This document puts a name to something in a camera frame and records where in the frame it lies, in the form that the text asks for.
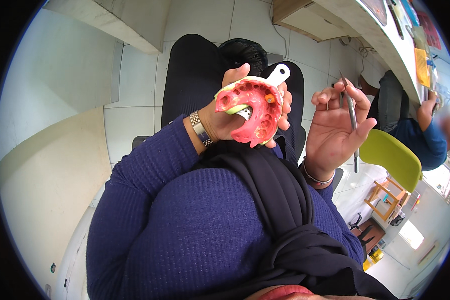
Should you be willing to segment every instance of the window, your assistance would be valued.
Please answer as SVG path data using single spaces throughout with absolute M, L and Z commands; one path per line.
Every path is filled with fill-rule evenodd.
M 443 198 L 450 193 L 450 169 L 441 165 L 435 170 L 423 172 L 423 181 Z
M 399 234 L 414 250 L 417 250 L 425 239 L 420 231 L 410 221 L 407 221 L 403 225 Z

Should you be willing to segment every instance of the navy knit sweater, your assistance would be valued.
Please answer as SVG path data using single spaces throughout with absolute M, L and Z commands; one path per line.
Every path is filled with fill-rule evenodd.
M 199 157 L 182 117 L 122 158 L 105 185 L 87 244 L 90 299 L 189 299 L 252 279 L 272 241 L 248 187 Z M 315 226 L 362 263 L 332 203 L 310 188 Z

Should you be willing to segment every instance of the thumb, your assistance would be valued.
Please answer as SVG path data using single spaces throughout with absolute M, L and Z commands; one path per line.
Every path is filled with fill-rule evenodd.
M 370 130 L 377 125 L 377 120 L 368 118 L 363 121 L 356 130 L 354 130 L 348 138 L 347 152 L 354 153 L 367 140 Z
M 249 74 L 249 72 L 250 72 L 250 64 L 248 63 L 244 63 L 238 69 L 229 69 L 228 71 L 225 72 L 225 75 L 223 76 L 222 87 L 226 87 L 229 84 L 232 84 L 235 81 L 238 81 L 243 77 L 246 77 Z

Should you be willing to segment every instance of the wooden stool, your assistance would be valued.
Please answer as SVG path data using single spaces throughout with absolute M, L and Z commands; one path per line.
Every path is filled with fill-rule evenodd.
M 392 183 L 394 186 L 396 186 L 400 190 L 400 194 L 397 196 L 393 195 L 392 192 L 388 189 L 388 185 Z M 384 183 L 378 183 L 375 181 L 375 184 L 377 185 L 375 189 L 373 189 L 372 195 L 367 200 L 365 199 L 364 202 L 368 204 L 369 207 L 373 209 L 374 212 L 378 214 L 378 216 L 386 222 L 392 213 L 395 211 L 396 207 L 403 207 L 407 204 L 408 199 L 410 198 L 410 193 L 403 189 L 401 186 L 399 186 L 395 181 L 387 177 L 387 181 Z M 380 191 L 384 191 L 387 195 L 389 195 L 389 198 L 385 200 L 386 203 L 390 204 L 390 208 L 385 214 L 382 214 L 375 206 L 373 206 L 372 202 L 375 201 L 378 198 L 378 194 Z

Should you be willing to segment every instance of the lips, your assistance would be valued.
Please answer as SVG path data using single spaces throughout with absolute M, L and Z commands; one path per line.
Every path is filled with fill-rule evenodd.
M 294 293 L 314 295 L 308 288 L 301 285 L 283 285 L 263 294 L 258 300 L 279 300 Z
M 248 76 L 230 84 L 216 95 L 215 112 L 224 111 L 230 115 L 247 107 L 253 113 L 245 124 L 232 131 L 232 138 L 240 143 L 250 142 L 250 147 L 264 145 L 278 130 L 282 116 L 282 97 L 278 89 L 263 78 Z

